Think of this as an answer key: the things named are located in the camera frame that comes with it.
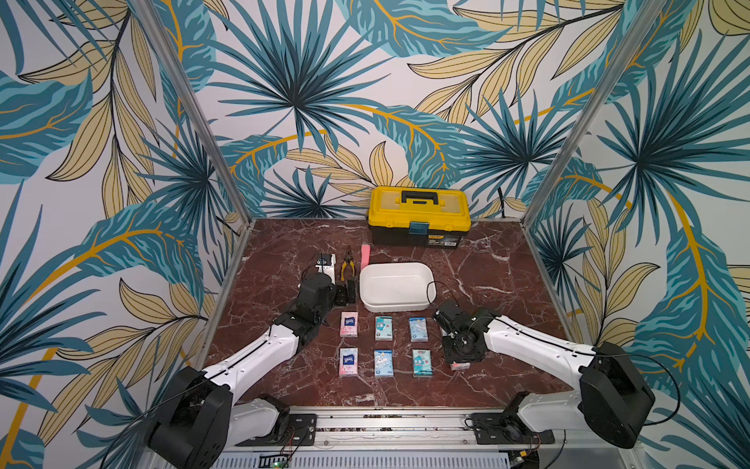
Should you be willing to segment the pink tempo tissue pack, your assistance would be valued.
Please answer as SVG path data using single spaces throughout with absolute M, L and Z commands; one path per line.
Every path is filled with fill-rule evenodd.
M 339 376 L 349 377 L 359 374 L 359 349 L 342 348 L 339 351 Z
M 341 314 L 340 322 L 340 336 L 341 337 L 357 337 L 359 334 L 359 313 L 358 312 L 343 312 Z

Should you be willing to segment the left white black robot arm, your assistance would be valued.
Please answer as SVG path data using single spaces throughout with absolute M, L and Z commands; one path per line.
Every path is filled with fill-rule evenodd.
M 248 441 L 286 444 L 289 410 L 273 397 L 239 399 L 317 337 L 335 307 L 336 257 L 320 254 L 302 273 L 299 292 L 257 339 L 205 369 L 186 367 L 168 383 L 146 426 L 145 445 L 175 468 L 209 468 L 227 447 Z

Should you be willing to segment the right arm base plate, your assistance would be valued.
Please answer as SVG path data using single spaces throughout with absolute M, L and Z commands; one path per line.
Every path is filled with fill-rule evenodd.
M 480 446 L 519 445 L 531 449 L 556 442 L 554 433 L 532 431 L 515 414 L 506 412 L 476 412 L 465 419 Z

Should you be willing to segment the white plastic storage box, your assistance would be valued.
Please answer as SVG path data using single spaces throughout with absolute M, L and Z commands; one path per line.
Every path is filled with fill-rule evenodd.
M 423 263 L 370 264 L 359 275 L 359 298 L 371 313 L 424 311 L 436 297 L 433 272 Z

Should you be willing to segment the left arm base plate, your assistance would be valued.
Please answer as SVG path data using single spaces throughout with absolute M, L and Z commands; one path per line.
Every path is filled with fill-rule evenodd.
M 269 436 L 246 439 L 237 444 L 240 448 L 251 447 L 281 447 L 290 446 L 292 449 L 298 447 L 312 447 L 316 441 L 316 414 L 289 414 L 283 416 L 281 421 L 275 424 Z

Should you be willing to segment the teal cartoon tissue pack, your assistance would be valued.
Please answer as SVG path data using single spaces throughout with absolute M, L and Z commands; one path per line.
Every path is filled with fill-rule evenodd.
M 375 340 L 392 341 L 394 338 L 393 318 L 377 317 L 375 320 Z

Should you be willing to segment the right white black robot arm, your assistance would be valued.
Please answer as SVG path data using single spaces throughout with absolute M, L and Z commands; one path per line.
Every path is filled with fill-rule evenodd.
M 443 331 L 447 363 L 479 363 L 492 352 L 570 387 L 546 395 L 519 392 L 503 412 L 471 415 L 479 444 L 545 444 L 553 431 L 588 430 L 617 448 L 635 447 L 655 396 L 621 347 L 569 342 L 486 308 L 469 314 L 451 301 L 439 306 L 434 318 Z

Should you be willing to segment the light blue cartoon tissue pack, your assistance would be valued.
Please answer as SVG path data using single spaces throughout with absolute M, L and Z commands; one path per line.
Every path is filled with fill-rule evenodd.
M 376 350 L 374 352 L 374 374 L 376 377 L 393 377 L 394 361 L 392 350 Z

